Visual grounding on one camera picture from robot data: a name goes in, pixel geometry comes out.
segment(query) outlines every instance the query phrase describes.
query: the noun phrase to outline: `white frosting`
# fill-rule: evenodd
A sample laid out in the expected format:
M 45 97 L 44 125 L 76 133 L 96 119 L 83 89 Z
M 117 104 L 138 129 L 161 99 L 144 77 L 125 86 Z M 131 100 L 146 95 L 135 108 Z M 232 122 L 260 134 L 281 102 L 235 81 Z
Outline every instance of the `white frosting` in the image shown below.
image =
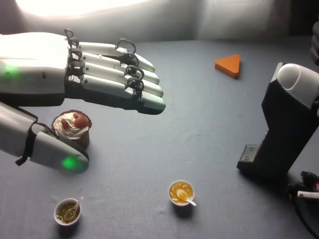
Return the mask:
M 76 119 L 73 117 L 73 114 L 75 113 L 76 112 L 63 114 L 55 120 L 55 122 L 53 123 L 53 128 L 58 135 L 65 136 L 69 139 L 79 139 L 86 131 L 89 130 L 88 126 L 82 129 L 74 126 L 74 121 Z M 63 128 L 61 122 L 61 120 L 63 119 L 69 124 L 69 127 L 66 129 Z

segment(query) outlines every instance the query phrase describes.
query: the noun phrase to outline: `brown cupcake liner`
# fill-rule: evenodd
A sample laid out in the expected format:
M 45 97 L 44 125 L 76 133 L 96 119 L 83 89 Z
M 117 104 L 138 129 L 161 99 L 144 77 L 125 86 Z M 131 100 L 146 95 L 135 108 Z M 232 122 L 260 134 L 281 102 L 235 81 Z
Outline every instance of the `brown cupcake liner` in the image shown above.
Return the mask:
M 58 115 L 57 117 L 55 117 L 55 119 L 53 120 L 52 122 L 52 125 L 51 125 L 51 128 L 53 130 L 53 132 L 55 132 L 55 129 L 53 127 L 53 124 L 54 122 L 56 121 L 57 118 L 59 118 L 61 115 L 63 114 L 67 114 L 67 113 L 72 113 L 72 112 L 75 112 L 75 113 L 80 113 L 82 115 L 84 115 L 88 121 L 89 121 L 89 129 L 92 127 L 92 122 L 91 122 L 91 119 L 86 115 L 84 114 L 82 111 L 77 111 L 77 110 L 69 110 L 69 111 L 65 111 L 65 112 L 62 112 L 60 115 Z M 89 145 L 90 143 L 90 135 L 89 135 L 89 131 L 86 131 L 79 139 L 72 139 L 73 142 L 76 142 L 78 145 L 80 145 L 82 148 L 87 148 L 87 146 Z

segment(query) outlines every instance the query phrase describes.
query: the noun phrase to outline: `table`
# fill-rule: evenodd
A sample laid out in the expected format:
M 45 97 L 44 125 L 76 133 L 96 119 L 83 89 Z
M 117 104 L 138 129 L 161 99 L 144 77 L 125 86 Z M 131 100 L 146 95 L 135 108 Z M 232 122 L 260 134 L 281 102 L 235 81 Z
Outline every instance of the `table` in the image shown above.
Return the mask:
M 77 109 L 93 122 L 89 169 L 65 175 L 0 152 L 1 239 L 311 239 L 282 197 L 236 168 L 246 144 L 259 143 L 267 125 L 261 102 L 278 62 L 317 70 L 310 37 L 265 42 L 180 41 L 137 44 L 156 67 L 166 110 L 158 116 L 77 100 L 59 107 L 26 108 L 51 125 Z M 241 54 L 234 80 L 214 60 Z M 291 168 L 319 173 L 316 131 Z M 196 208 L 177 210 L 171 182 L 195 188 Z M 53 218 L 64 198 L 84 197 L 80 223 L 71 231 Z

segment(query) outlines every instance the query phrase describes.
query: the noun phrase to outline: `white cup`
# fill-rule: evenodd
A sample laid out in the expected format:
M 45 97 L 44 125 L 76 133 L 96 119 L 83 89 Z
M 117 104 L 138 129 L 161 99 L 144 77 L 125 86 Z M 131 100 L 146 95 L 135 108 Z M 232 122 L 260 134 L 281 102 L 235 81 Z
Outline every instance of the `white cup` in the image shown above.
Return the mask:
M 168 188 L 168 197 L 169 197 L 170 201 L 171 201 L 172 203 L 174 203 L 175 205 L 177 205 L 177 206 L 181 206 L 181 207 L 186 206 L 186 205 L 188 205 L 189 203 L 179 204 L 179 203 L 174 202 L 174 201 L 171 199 L 171 197 L 170 197 L 170 190 L 171 190 L 172 186 L 175 185 L 176 183 L 185 183 L 185 184 L 188 184 L 188 185 L 191 187 L 191 190 L 192 190 L 192 192 L 193 192 L 193 196 L 192 196 L 190 199 L 191 199 L 192 201 L 193 201 L 194 196 L 195 196 L 195 190 L 194 190 L 193 186 L 192 186 L 189 182 L 187 182 L 187 181 L 185 181 L 185 180 L 177 180 L 177 181 L 175 181 L 175 182 L 172 182 L 171 185 L 169 186 L 169 188 Z
M 79 219 L 80 219 L 80 216 L 81 216 L 81 213 L 82 213 L 82 208 L 81 208 L 81 204 L 79 205 L 78 207 L 78 210 L 80 210 L 80 213 L 78 215 L 78 217 L 71 223 L 63 223 L 61 222 L 56 216 L 58 215 L 58 210 L 59 208 L 63 205 L 63 204 L 66 204 L 66 203 L 77 203 L 78 200 L 74 199 L 74 198 L 67 198 L 67 199 L 64 199 L 62 200 L 61 202 L 58 203 L 58 205 L 56 205 L 55 209 L 54 209 L 54 219 L 56 220 L 57 223 L 59 223 L 60 225 L 62 226 L 70 226 L 70 225 L 73 225 L 73 224 L 76 224 Z

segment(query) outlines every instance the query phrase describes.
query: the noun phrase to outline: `orange triangular block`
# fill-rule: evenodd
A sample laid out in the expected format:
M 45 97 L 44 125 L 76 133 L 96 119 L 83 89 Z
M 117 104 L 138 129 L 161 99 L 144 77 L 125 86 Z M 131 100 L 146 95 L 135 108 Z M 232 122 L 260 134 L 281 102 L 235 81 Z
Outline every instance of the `orange triangular block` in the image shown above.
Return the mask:
M 239 75 L 240 55 L 232 55 L 215 61 L 215 68 L 226 75 L 237 78 Z

